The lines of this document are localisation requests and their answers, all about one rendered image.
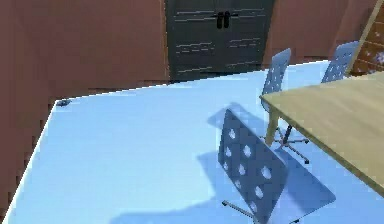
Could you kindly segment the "dark grey double door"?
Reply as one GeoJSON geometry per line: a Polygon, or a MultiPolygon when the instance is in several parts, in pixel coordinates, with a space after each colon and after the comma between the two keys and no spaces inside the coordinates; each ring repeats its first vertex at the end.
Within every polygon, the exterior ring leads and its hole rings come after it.
{"type": "Polygon", "coordinates": [[[239,74],[262,67],[276,0],[164,0],[172,83],[239,74]],[[212,15],[238,14],[229,28],[212,15]]]}

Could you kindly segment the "grey perforated swivel chair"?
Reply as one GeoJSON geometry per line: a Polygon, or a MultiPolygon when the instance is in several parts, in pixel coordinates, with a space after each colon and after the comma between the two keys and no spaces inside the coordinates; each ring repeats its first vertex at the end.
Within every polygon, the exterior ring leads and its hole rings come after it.
{"type": "Polygon", "coordinates": [[[332,60],[330,61],[321,80],[322,83],[343,79],[358,44],[358,41],[352,41],[337,46],[332,60]]]}
{"type": "Polygon", "coordinates": [[[231,110],[226,110],[218,152],[224,169],[248,208],[225,201],[254,224],[300,224],[336,196],[284,149],[268,147],[231,110]]]}
{"type": "MultiPolygon", "coordinates": [[[[282,90],[282,82],[285,75],[285,71],[289,65],[291,58],[291,49],[287,48],[277,54],[275,54],[271,59],[271,64],[268,69],[268,73],[264,82],[264,86],[262,89],[262,94],[269,94],[274,92],[280,92],[282,90]]],[[[273,134],[279,134],[279,139],[273,139],[274,142],[278,142],[282,147],[287,147],[293,152],[295,152],[298,156],[300,156],[305,164],[309,163],[309,159],[297,151],[295,148],[291,146],[291,143],[299,143],[304,142],[307,144],[309,140],[307,138],[299,139],[299,140],[290,140],[290,134],[292,131],[292,126],[289,125],[286,129],[285,133],[282,133],[279,127],[276,127],[273,134]]]]}

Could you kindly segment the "light wooden table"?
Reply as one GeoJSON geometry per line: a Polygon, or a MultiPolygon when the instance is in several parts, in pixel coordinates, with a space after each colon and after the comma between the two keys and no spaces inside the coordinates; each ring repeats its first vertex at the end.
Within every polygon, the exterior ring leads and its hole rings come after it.
{"type": "Polygon", "coordinates": [[[384,72],[264,94],[265,143],[283,119],[384,198],[384,72]]]}

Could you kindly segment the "wooden shelf unit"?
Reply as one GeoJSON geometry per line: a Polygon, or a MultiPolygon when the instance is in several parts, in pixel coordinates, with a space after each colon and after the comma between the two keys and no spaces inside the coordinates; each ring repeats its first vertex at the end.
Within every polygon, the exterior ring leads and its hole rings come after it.
{"type": "Polygon", "coordinates": [[[346,70],[347,76],[384,72],[384,0],[378,0],[346,70]]]}

